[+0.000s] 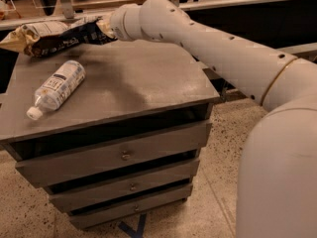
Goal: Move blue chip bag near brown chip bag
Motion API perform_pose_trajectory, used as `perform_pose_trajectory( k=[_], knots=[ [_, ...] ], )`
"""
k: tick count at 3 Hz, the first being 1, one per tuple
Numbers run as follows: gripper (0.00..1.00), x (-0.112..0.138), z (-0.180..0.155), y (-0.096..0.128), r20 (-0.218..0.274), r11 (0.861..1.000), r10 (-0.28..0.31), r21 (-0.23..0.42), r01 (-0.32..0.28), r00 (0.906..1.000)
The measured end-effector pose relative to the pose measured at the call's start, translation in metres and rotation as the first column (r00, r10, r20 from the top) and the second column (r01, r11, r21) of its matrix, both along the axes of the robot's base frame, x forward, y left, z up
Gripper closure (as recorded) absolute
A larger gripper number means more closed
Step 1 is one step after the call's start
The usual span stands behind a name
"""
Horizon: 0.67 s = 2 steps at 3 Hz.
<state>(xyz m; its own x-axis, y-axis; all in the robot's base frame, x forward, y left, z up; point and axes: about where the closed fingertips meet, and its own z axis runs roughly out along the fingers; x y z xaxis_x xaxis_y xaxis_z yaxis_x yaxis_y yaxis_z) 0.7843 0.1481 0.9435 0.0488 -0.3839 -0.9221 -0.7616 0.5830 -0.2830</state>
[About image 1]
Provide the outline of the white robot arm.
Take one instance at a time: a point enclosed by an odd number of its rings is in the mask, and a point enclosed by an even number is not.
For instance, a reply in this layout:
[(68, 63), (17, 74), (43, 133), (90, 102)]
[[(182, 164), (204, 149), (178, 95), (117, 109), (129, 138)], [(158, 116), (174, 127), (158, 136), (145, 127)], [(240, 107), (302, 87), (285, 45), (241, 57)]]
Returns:
[(176, 44), (261, 105), (239, 166), (236, 238), (317, 238), (316, 63), (199, 24), (168, 0), (124, 5), (98, 26)]

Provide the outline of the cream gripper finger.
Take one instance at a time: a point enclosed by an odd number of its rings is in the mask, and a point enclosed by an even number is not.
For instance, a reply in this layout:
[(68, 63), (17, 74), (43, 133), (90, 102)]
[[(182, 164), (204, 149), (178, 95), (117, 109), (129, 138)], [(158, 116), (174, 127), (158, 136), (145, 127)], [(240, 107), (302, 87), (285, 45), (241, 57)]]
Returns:
[(105, 34), (107, 37), (111, 39), (115, 39), (116, 36), (110, 26), (110, 18), (111, 18), (111, 14), (100, 16), (96, 22), (96, 25), (98, 26), (100, 31), (103, 34)]

